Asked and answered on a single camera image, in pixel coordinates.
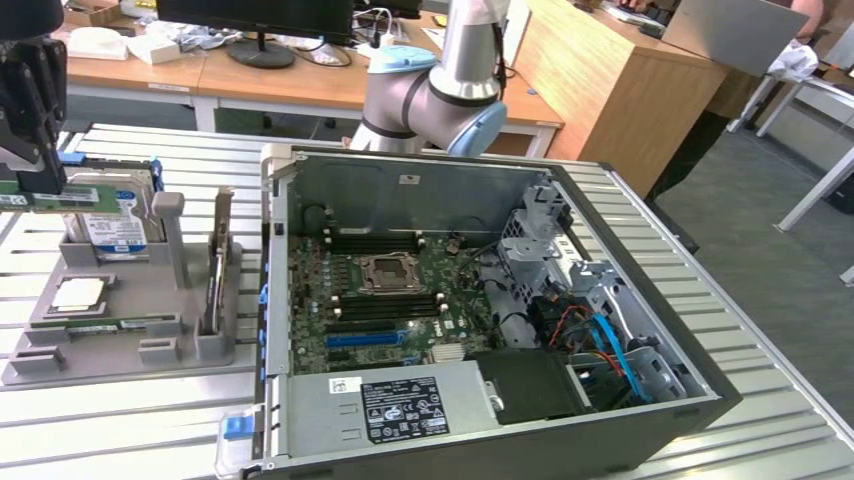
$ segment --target laptop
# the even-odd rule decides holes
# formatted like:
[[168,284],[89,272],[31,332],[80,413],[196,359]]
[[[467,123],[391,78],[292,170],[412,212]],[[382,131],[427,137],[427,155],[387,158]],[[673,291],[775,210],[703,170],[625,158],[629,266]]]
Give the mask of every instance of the laptop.
[[682,0],[662,41],[762,76],[807,20],[763,0]]

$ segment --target hard drive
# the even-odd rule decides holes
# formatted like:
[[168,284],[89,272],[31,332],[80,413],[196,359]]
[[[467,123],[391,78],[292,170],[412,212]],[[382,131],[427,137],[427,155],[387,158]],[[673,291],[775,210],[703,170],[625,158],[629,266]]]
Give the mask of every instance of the hard drive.
[[152,202],[160,184],[157,161],[87,160],[67,168],[68,183],[108,185],[116,190],[121,213],[77,213],[63,216],[72,243],[91,242],[101,260],[148,256],[148,244],[166,241],[163,223]]

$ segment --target computer monitor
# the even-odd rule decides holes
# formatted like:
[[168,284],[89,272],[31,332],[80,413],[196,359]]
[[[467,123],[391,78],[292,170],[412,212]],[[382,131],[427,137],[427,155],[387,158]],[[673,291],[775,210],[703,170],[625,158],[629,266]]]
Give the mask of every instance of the computer monitor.
[[264,41],[264,33],[323,38],[346,45],[352,29],[354,0],[157,0],[157,17],[170,22],[258,32],[258,41],[228,46],[238,62],[259,68],[283,68],[294,54]]
[[356,10],[387,8],[395,18],[420,18],[423,0],[355,0]]

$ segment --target monitor stand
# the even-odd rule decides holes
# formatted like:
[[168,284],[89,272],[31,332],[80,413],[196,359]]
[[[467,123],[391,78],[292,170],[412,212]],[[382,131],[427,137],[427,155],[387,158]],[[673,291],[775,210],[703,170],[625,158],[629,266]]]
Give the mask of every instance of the monitor stand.
[[243,65],[255,68],[284,68],[294,63],[288,47],[264,41],[264,32],[258,32],[258,42],[238,40],[226,48],[228,56]]

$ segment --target warning label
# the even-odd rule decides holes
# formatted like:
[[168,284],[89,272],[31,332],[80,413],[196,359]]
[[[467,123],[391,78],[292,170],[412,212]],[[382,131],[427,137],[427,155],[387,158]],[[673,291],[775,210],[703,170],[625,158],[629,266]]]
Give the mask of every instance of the warning label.
[[364,383],[362,402],[372,443],[451,433],[435,377]]

